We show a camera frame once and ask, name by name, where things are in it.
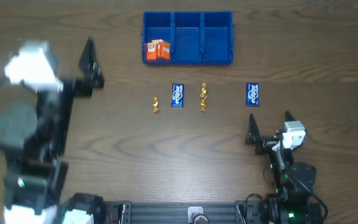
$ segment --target empty tray compartment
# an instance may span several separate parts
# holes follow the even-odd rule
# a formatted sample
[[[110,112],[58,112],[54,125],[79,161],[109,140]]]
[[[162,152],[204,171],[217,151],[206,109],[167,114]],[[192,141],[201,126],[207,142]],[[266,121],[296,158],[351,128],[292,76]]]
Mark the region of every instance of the empty tray compartment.
[[[171,63],[164,60],[146,62],[145,44],[151,43],[152,40],[163,39],[171,43],[171,12],[144,12],[143,17],[143,49],[142,56],[144,63]]]
[[[204,24],[204,63],[231,63],[234,42],[232,12],[205,12]]]
[[[175,63],[201,63],[201,13],[174,12]]]

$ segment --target blue tray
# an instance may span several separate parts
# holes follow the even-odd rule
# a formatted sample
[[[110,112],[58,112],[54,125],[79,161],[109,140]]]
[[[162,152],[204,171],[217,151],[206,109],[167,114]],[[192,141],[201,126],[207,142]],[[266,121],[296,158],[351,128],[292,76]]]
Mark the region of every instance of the blue tray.
[[[142,58],[146,64],[230,64],[234,34],[231,11],[144,12]],[[145,44],[163,39],[171,44],[171,60],[146,62]]]

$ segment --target tic tac box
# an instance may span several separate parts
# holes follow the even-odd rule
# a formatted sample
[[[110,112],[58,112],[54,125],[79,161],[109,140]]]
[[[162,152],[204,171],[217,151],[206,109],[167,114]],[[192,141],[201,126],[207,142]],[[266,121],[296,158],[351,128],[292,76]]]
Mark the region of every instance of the tic tac box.
[[[247,83],[246,106],[259,106],[258,83]]]
[[[172,104],[173,108],[182,108],[183,107],[183,96],[185,94],[185,85],[184,84],[172,84]]]

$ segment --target orange box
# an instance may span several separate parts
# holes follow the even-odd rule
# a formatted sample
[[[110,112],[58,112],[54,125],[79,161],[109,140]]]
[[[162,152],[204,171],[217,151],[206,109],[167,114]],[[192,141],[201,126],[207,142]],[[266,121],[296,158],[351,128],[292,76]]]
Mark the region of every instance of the orange box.
[[[169,61],[171,59],[170,50],[171,50],[171,45],[168,42],[166,41],[160,42],[159,52],[160,52],[160,58],[162,60]]]
[[[156,43],[157,44],[157,58],[160,58],[160,43],[163,42],[162,39],[159,40],[152,40],[152,43]]]
[[[146,61],[157,60],[157,44],[156,43],[148,43],[146,50]]]

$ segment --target brown wooden surface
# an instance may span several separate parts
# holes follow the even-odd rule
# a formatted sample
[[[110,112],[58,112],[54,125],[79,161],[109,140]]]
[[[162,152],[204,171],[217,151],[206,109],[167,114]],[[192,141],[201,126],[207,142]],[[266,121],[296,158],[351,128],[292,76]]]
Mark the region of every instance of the brown wooden surface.
[[[146,10],[233,10],[235,54],[226,67],[150,67],[142,63]],[[314,191],[326,223],[358,223],[358,1],[9,1],[0,2],[0,74],[23,40],[49,40],[61,77],[81,76],[88,36],[106,78],[92,99],[76,99],[62,200],[75,192],[133,202],[233,202],[274,192],[263,180],[266,157],[245,146],[250,113],[264,134],[284,111],[309,134],[294,154],[317,168]],[[186,85],[185,108],[170,107],[172,83]],[[209,101],[200,113],[200,85]],[[260,83],[260,107],[244,105],[246,82]],[[160,97],[160,113],[152,97]],[[35,103],[19,87],[0,90],[0,111]],[[0,153],[0,217],[2,178]]]

